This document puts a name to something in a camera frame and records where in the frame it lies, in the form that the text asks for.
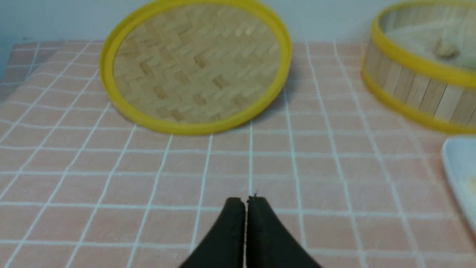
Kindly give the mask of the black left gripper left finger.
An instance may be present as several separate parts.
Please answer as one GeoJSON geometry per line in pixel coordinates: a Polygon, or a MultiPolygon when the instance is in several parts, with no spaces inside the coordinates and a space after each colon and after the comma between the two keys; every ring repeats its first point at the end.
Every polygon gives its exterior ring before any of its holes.
{"type": "Polygon", "coordinates": [[[245,204],[229,197],[219,217],[181,268],[241,268],[244,265],[245,204]]]}

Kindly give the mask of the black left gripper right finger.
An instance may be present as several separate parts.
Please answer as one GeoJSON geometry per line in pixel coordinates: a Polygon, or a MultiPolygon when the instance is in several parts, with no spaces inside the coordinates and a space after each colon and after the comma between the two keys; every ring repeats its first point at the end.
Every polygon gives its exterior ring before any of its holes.
{"type": "Polygon", "coordinates": [[[248,268],[320,268],[279,220],[265,197],[248,199],[248,268]]]}

